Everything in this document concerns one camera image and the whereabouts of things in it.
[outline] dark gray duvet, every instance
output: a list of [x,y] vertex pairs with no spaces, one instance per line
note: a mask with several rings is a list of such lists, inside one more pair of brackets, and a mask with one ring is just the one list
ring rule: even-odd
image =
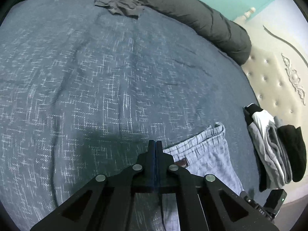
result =
[[[135,20],[93,2],[26,0],[0,27],[0,200],[17,226],[134,164],[149,139],[170,147],[218,121],[244,189],[264,203],[243,114],[257,100],[240,66],[150,8]],[[133,212],[134,227],[146,218]]]

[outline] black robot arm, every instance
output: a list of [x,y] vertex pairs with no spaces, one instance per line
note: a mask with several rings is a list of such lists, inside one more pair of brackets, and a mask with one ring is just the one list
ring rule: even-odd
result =
[[175,193],[182,231],[278,231],[271,221],[286,197],[272,190],[261,207],[214,175],[192,175],[175,165],[161,141],[150,140],[135,165],[115,176],[97,175],[31,231],[125,231],[135,193]]

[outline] round metal bolt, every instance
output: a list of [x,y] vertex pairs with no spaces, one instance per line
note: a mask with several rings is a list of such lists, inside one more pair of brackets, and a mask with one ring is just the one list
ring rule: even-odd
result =
[[97,175],[96,177],[95,177],[95,180],[97,180],[98,182],[102,182],[102,181],[104,181],[106,179],[106,176],[104,176],[104,175]]
[[207,176],[205,177],[205,179],[206,179],[207,181],[209,181],[209,182],[213,182],[213,181],[215,181],[215,176],[214,176],[214,175],[207,175]]
[[139,171],[139,170],[141,170],[142,169],[142,166],[140,165],[140,164],[135,164],[134,166],[133,166],[133,170],[135,170],[135,171]]
[[169,166],[169,169],[171,171],[177,171],[179,169],[179,167],[177,165],[175,165],[175,164],[172,164],[172,165]]

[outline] clothing tag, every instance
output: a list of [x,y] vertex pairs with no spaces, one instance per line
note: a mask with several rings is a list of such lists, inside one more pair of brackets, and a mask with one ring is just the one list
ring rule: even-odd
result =
[[186,158],[183,158],[182,160],[179,160],[179,161],[175,162],[174,164],[178,165],[180,167],[188,167],[188,162],[187,162]]

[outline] headboard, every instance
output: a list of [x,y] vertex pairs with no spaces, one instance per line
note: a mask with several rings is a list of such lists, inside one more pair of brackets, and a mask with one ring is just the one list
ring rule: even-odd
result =
[[250,57],[242,69],[260,106],[285,124],[300,126],[308,148],[308,57],[286,32],[273,25],[247,22],[253,12],[252,8],[235,20],[246,29],[252,42]]

